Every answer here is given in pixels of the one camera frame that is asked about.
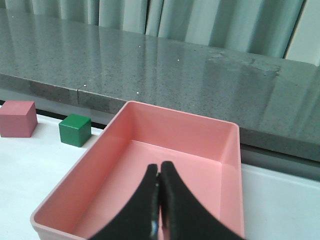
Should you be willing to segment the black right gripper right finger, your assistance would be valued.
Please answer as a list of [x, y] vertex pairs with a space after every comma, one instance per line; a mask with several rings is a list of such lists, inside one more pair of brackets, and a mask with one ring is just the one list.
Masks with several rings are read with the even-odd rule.
[[171, 161], [161, 164], [159, 197], [165, 240], [243, 239], [204, 208]]

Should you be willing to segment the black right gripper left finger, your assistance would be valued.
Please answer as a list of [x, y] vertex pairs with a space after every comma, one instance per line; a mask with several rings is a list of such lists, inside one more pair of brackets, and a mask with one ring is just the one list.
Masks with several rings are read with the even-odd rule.
[[92, 240], [157, 240], [159, 232], [158, 166], [149, 164], [129, 201]]

